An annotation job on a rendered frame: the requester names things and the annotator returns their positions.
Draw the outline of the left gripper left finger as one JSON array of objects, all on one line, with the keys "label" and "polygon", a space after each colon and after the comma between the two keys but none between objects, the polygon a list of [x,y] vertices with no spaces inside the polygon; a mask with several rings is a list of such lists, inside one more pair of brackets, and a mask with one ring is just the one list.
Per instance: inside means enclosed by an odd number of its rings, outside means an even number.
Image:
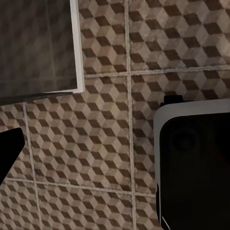
[{"label": "left gripper left finger", "polygon": [[20,127],[0,133],[0,185],[24,146],[23,131]]}]

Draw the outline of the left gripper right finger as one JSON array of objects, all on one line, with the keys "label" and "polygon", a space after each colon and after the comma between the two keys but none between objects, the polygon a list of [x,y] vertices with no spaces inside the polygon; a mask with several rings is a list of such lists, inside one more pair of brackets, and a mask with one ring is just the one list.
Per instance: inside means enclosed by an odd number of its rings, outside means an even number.
[{"label": "left gripper right finger", "polygon": [[230,129],[220,127],[215,138],[215,145],[230,165]]}]

